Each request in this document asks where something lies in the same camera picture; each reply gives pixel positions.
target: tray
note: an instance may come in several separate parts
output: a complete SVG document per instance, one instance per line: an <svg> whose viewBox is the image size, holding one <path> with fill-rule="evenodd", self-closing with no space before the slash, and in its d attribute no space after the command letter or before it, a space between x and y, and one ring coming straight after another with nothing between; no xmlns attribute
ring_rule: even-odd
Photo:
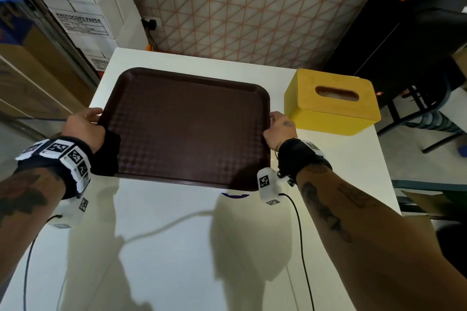
<svg viewBox="0 0 467 311"><path fill-rule="evenodd" d="M117 177L254 191L270 166L269 94L254 84L132 68L98 124L120 136Z"/></svg>

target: patterned wall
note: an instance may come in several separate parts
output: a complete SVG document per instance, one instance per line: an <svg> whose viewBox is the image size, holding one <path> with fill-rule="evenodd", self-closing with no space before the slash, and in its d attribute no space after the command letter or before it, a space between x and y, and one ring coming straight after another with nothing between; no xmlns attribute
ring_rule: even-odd
<svg viewBox="0 0 467 311"><path fill-rule="evenodd" d="M161 51L318 69L366 0L135 0Z"/></svg>

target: hand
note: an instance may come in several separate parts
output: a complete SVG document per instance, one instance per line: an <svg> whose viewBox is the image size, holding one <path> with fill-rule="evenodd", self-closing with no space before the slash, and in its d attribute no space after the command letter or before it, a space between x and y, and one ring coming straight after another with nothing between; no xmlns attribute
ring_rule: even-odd
<svg viewBox="0 0 467 311"><path fill-rule="evenodd" d="M106 130L98 126L98 114L102 113L102 108L86 108L81 112L72 114L65 122L62 129L62 136L74 137L89 145L92 153L99 150L104 143Z"/></svg>
<svg viewBox="0 0 467 311"><path fill-rule="evenodd" d="M277 145L285 139L297 138L295 122L289 117L277 111L269 113L269 117L271 117L271 128L265 130L263 135L272 150L279 149Z"/></svg>

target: gold bracelet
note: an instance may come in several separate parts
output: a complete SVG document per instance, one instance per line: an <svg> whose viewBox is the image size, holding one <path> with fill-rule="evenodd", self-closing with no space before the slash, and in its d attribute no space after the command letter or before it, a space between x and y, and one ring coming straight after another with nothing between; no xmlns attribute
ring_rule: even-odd
<svg viewBox="0 0 467 311"><path fill-rule="evenodd" d="M276 159L279 159L279 157L277 156L277 152L279 150L279 147L287 140L289 139L295 139L295 137L290 137L290 138L287 138L287 139L284 139L283 141L281 141L279 144L277 144L276 146L276 150L274 150L274 154L276 155Z"/></svg>

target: human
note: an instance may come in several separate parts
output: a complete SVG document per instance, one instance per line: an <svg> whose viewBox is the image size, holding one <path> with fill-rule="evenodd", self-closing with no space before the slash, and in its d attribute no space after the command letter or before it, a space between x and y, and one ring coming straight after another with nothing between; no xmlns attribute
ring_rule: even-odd
<svg viewBox="0 0 467 311"><path fill-rule="evenodd" d="M63 138L75 138L92 155L104 143L105 130L96 124L101 113L88 108L71 115ZM467 308L467 279L439 249L401 215L340 178L326 160L296 164L305 161L291 149L299 141L295 123L280 112L270 117L265 140L278 151L279 169L287 160L289 170L294 167L303 201L358 311ZM0 182L0 285L65 195L66 180L45 165Z"/></svg>

